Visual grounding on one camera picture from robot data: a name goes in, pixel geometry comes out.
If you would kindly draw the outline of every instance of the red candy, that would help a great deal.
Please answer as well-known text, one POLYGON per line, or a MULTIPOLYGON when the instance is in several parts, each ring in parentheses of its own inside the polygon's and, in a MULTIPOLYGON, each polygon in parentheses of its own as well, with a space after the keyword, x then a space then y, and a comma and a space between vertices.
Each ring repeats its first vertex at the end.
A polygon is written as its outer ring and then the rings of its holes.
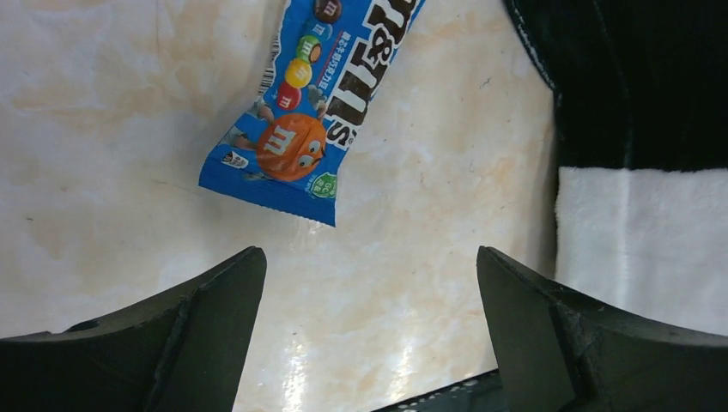
POLYGON ((278 87, 278 98, 276 103, 283 110, 294 110, 300 104, 301 92, 290 84, 283 82, 278 87))

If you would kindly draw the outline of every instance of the m&m's candy packet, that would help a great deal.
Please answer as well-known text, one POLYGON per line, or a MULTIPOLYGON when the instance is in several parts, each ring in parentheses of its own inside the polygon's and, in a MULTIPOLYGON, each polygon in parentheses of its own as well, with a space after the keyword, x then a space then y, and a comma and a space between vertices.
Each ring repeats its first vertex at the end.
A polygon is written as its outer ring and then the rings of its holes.
POLYGON ((258 99, 200 185, 335 226, 337 173, 425 0, 288 0, 258 99))

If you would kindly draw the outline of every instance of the beige marble tabletop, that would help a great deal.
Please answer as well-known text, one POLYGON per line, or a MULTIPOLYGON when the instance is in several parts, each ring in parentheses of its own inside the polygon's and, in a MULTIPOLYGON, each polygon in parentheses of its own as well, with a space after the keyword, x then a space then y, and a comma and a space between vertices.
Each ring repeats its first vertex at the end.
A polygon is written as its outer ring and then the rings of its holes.
POLYGON ((258 245, 235 410, 368 411, 495 367, 477 247, 553 260, 550 93, 500 2, 427 0, 343 163, 335 229, 197 187, 283 4, 0 3, 0 336, 258 245))

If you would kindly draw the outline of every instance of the cartoon eye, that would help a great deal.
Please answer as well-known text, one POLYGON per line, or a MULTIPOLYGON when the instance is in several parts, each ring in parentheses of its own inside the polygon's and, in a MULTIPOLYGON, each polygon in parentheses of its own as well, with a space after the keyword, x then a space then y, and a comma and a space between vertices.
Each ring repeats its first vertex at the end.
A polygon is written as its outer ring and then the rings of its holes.
POLYGON ((314 140, 308 144, 308 151, 311 153, 317 153, 321 149, 321 142, 314 140))
POLYGON ((313 164, 313 158, 308 154, 304 154, 298 158, 298 166, 309 167, 313 164))

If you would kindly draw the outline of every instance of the black and white cloth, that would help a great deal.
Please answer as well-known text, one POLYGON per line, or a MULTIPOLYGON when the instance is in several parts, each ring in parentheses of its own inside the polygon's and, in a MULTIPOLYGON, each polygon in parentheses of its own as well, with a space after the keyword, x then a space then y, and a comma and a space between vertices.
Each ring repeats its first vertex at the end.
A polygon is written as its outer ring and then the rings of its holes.
POLYGON ((556 280, 728 335, 728 2, 505 4, 554 91, 556 280))

